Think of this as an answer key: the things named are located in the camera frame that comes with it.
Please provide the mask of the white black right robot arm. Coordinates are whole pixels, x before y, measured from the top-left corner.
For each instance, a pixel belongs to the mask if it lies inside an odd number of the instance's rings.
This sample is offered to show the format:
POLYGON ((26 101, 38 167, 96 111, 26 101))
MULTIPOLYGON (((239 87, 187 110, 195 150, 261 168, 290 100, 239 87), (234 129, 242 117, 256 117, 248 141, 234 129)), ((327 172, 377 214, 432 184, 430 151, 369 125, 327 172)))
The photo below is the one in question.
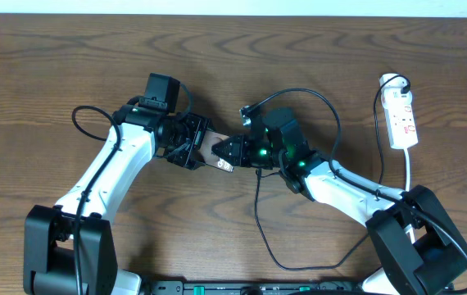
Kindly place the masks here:
POLYGON ((445 294, 467 272, 467 243, 435 194, 377 184, 310 148, 292 110, 248 118, 250 131, 211 148, 231 166, 276 168, 288 188, 330 205, 366 227, 381 266, 365 293, 445 294))

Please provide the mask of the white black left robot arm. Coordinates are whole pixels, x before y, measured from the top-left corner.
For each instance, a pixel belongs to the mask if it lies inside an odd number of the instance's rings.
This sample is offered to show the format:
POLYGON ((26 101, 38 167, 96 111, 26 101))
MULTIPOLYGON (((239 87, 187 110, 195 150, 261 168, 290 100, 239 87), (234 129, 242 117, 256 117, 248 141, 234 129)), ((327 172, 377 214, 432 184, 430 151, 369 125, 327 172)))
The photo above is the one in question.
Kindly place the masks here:
POLYGON ((117 263, 111 225, 139 171, 162 158, 195 170, 210 126, 206 117, 171 107, 125 104, 109 116, 102 150, 54 206, 34 206, 25 219, 23 289, 27 294, 139 294, 140 275, 117 263))

